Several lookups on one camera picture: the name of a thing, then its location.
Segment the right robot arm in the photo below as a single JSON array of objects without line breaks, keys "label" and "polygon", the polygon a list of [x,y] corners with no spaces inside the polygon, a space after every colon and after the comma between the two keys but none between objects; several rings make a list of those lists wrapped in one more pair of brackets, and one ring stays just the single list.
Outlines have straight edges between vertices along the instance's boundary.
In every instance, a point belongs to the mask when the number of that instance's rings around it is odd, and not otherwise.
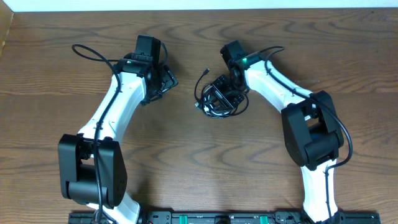
[{"label": "right robot arm", "polygon": [[248,90],[262,95],[281,115],[285,148],[301,168],[303,212],[309,223],[338,223],[334,199],[334,169],[339,149],[349,137],[337,117],[331,96],[313,93],[281,74],[271,57],[282,46],[248,54],[239,41],[224,45],[220,54],[229,70],[203,94],[208,114],[234,116]]}]

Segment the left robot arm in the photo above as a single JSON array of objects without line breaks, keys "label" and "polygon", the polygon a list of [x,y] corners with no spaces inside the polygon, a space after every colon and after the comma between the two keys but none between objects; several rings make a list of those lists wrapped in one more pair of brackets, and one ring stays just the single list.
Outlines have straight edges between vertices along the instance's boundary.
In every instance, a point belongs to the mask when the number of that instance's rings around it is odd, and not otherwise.
[{"label": "left robot arm", "polygon": [[74,53],[78,49],[111,69],[111,84],[84,127],[64,134],[58,143],[61,194],[95,210],[83,223],[142,223],[141,206],[126,192],[121,141],[136,108],[161,99],[178,84],[167,48],[153,36],[139,35],[135,50],[121,59],[108,60],[88,46],[72,45]]}]

